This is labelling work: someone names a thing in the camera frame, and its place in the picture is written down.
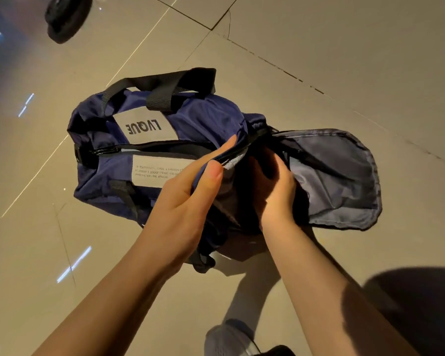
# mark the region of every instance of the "person's right arm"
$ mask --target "person's right arm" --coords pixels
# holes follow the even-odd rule
[[[254,206],[268,249],[314,356],[419,354],[295,224],[295,180],[268,150],[267,178],[251,159]]]

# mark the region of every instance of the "label with printed text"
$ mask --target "label with printed text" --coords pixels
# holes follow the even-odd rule
[[[136,186],[163,187],[194,160],[186,158],[133,155],[132,183]]]
[[[178,140],[178,135],[159,111],[138,107],[114,115],[114,119],[131,144]]]

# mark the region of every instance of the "person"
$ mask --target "person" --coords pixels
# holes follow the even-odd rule
[[[213,153],[192,162],[168,180],[142,233],[121,261],[36,350],[34,356],[123,355],[163,284],[193,253],[206,214],[222,181],[223,167],[212,160],[235,143],[232,137]],[[263,152],[272,175],[249,159],[253,204],[268,250],[277,266],[314,356],[415,356],[416,351],[370,305],[296,225],[292,173],[273,152]],[[192,182],[207,163],[191,194]],[[256,355],[259,350],[229,324],[208,333],[206,355]],[[276,347],[271,355],[292,355]]]

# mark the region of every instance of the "gym bag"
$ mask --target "gym bag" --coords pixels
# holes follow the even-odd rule
[[[365,230],[376,222],[377,168],[356,137],[334,129],[279,132],[263,115],[214,95],[215,75],[195,68],[125,78],[81,102],[68,126],[78,162],[74,196],[144,227],[167,179],[237,135],[235,146],[215,157],[223,181],[188,260],[197,271],[214,266],[209,254],[228,238],[260,235],[247,156],[261,146],[281,156],[298,181],[299,224]]]

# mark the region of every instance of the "gray sneaker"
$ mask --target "gray sneaker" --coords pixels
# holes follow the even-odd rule
[[[260,355],[256,344],[242,331],[224,323],[214,326],[206,334],[204,356]]]

